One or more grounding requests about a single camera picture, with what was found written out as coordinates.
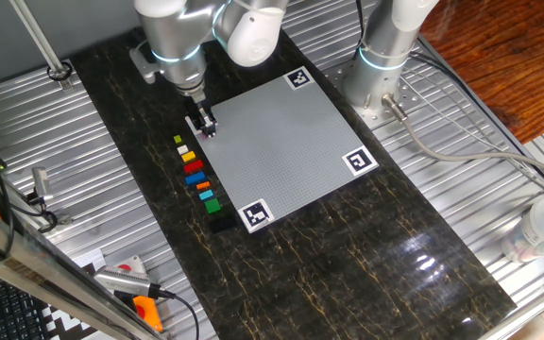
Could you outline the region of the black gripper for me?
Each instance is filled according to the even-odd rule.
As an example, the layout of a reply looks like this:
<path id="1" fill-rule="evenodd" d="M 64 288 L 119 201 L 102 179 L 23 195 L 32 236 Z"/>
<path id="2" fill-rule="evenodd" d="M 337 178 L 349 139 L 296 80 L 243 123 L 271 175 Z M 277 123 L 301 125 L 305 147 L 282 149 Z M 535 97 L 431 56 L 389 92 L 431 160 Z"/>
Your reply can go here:
<path id="1" fill-rule="evenodd" d="M 185 93 L 185 105 L 188 119 L 192 124 L 194 135 L 203 133 L 212 138 L 216 135 L 216 119 L 213 117 L 211 103 L 203 90 L 194 90 Z"/>

